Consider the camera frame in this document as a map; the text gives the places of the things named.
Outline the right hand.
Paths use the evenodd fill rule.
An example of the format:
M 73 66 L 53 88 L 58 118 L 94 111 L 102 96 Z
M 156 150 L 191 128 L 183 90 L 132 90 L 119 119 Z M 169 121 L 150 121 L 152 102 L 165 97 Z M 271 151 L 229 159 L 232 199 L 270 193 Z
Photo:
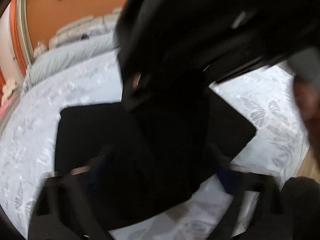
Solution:
M 293 82 L 295 102 L 303 120 L 310 144 L 314 151 L 319 152 L 319 94 L 312 84 L 296 76 Z

